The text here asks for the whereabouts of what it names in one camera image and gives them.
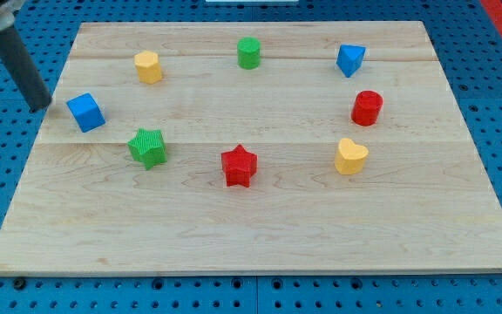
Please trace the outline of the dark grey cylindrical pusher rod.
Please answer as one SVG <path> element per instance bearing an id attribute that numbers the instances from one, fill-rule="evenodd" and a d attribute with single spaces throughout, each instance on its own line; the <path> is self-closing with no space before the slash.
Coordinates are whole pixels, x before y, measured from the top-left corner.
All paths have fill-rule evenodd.
<path id="1" fill-rule="evenodd" d="M 0 30 L 0 59 L 33 111 L 51 104 L 51 94 L 14 25 Z"/>

